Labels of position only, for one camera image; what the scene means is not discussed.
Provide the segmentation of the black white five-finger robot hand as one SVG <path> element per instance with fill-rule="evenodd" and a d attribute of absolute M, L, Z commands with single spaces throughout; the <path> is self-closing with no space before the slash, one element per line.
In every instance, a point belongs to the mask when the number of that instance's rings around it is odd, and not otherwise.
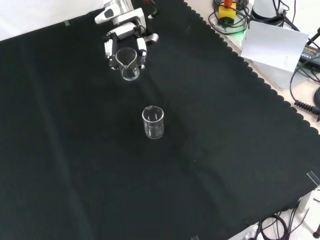
<path fill-rule="evenodd" d="M 116 52 L 118 51 L 118 41 L 135 36 L 138 47 L 138 66 L 140 69 L 146 67 L 147 46 L 158 41 L 159 35 L 151 33 L 146 35 L 147 29 L 142 25 L 136 25 L 133 22 L 124 23 L 111 31 L 103 37 L 105 57 L 108 60 L 109 67 L 117 70 L 118 63 L 116 63 Z"/>

